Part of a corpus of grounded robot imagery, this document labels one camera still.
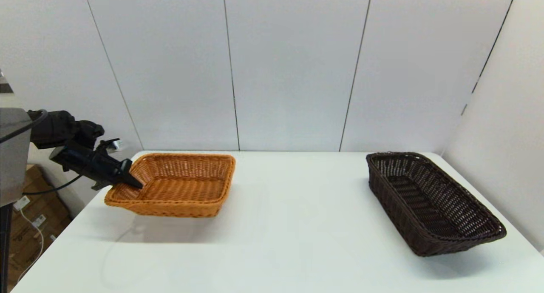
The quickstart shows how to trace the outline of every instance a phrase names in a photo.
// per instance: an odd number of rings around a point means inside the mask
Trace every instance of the white cable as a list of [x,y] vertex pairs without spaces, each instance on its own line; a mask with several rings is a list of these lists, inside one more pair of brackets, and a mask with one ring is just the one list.
[[41,256],[41,253],[43,252],[43,244],[45,243],[45,240],[43,239],[43,233],[41,232],[41,230],[35,226],[31,220],[29,220],[25,214],[23,213],[23,210],[21,209],[19,212],[21,212],[21,216],[23,218],[25,218],[25,220],[27,220],[31,225],[32,227],[34,227],[38,233],[40,233],[40,237],[41,237],[41,249],[40,249],[40,253],[37,255],[36,259],[25,269],[23,270],[23,272],[19,275],[19,278],[17,278],[17,283],[19,283],[19,281],[21,281],[21,278],[23,277],[23,275],[26,274],[26,272],[37,262],[37,260],[40,258]]

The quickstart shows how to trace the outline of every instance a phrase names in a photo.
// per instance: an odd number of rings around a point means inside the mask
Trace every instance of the black pole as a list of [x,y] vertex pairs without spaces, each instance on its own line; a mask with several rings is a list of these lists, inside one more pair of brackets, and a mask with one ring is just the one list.
[[9,233],[11,231],[12,209],[13,204],[7,204],[0,208],[0,256],[2,257],[0,289],[2,293],[8,292]]

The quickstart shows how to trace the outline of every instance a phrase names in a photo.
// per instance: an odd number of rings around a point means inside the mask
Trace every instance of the basket rim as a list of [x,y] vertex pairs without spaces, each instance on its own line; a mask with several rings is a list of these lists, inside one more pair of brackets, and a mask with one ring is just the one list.
[[106,204],[109,205],[115,205],[115,204],[177,204],[177,205],[183,205],[183,204],[199,204],[202,206],[213,206],[217,204],[218,202],[222,202],[224,198],[228,195],[228,190],[230,188],[231,182],[232,182],[232,176],[234,174],[234,169],[236,165],[236,159],[232,155],[227,154],[191,154],[191,153],[160,153],[160,152],[152,152],[149,154],[144,154],[138,157],[132,164],[132,167],[130,169],[134,168],[136,165],[141,163],[145,157],[206,157],[210,159],[228,159],[230,161],[229,165],[229,175],[227,175],[226,179],[223,182],[223,186],[221,187],[221,195],[218,196],[216,199],[211,200],[138,200],[138,199],[115,199],[113,198],[114,194],[116,193],[117,189],[114,185],[111,187],[110,190],[108,190],[107,194],[105,195],[104,201]]
[[[416,157],[418,159],[422,159],[423,161],[429,163],[434,169],[434,171],[438,171],[444,178],[449,180],[450,182],[454,183],[457,190],[460,192],[463,192],[468,196],[470,202],[476,206],[482,213],[486,214],[491,221],[497,225],[497,230],[493,233],[488,233],[484,235],[474,236],[474,237],[444,237],[441,235],[437,235],[435,233],[432,233],[423,225],[423,223],[420,221],[420,219],[414,214],[412,209],[408,207],[407,202],[396,192],[393,185],[383,176],[381,175],[381,172],[378,170],[376,165],[374,164],[373,158],[375,157],[396,157],[396,156],[410,156],[410,157]],[[410,223],[416,227],[416,233],[422,237],[430,237],[432,239],[439,239],[441,241],[447,241],[447,242],[462,242],[462,241],[487,241],[491,242],[495,239],[500,239],[501,237],[504,237],[507,234],[506,228],[503,225],[503,223],[486,207],[482,202],[480,202],[474,195],[471,194],[469,190],[467,190],[465,187],[463,187],[460,183],[458,183],[455,179],[453,179],[449,174],[447,174],[441,167],[439,167],[436,163],[434,163],[431,159],[425,157],[422,154],[418,154],[416,152],[375,152],[372,154],[368,154],[367,157],[367,163],[369,167],[371,167],[372,170],[376,171],[377,173],[380,173],[379,179],[385,183],[385,185],[393,190],[392,194],[393,197],[401,202],[400,205],[402,210],[404,211],[405,215],[408,216],[408,219],[410,219]]]

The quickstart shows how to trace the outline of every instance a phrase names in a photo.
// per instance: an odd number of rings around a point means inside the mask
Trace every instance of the wicker basket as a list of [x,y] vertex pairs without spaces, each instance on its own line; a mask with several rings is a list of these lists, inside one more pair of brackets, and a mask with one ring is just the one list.
[[148,154],[130,169],[144,187],[120,183],[104,201],[140,215],[214,217],[229,194],[234,169],[229,155]]
[[481,202],[426,157],[377,153],[367,162],[372,192],[417,255],[461,252],[507,234]]

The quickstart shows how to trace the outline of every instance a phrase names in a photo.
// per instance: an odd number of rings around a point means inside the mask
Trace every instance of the dark brown basket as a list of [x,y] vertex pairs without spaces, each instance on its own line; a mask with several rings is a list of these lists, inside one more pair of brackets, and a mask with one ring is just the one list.
[[369,185],[418,256],[461,252],[501,239],[504,225],[470,192],[423,155],[367,155]]

